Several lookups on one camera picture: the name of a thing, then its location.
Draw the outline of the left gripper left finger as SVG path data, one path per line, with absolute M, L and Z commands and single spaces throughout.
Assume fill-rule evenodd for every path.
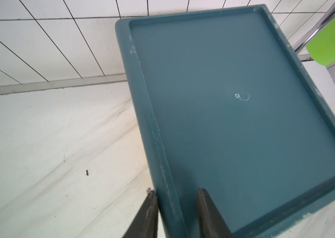
M 123 238 L 156 238 L 158 236 L 158 197 L 154 190 L 147 196 Z

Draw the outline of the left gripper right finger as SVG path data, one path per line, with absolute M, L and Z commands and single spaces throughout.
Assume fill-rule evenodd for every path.
M 197 190 L 196 206 L 201 238 L 234 238 L 206 189 Z

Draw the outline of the teal drawer cabinet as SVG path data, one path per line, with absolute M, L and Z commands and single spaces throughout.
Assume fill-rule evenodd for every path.
M 198 188 L 238 238 L 335 200 L 335 115 L 265 5 L 115 29 L 168 238 L 199 237 Z

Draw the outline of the silver glass rack stand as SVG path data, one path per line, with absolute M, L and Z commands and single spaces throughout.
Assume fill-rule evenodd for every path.
M 321 19 L 292 47 L 295 53 L 299 55 L 308 43 L 333 19 L 335 19 L 335 2 Z

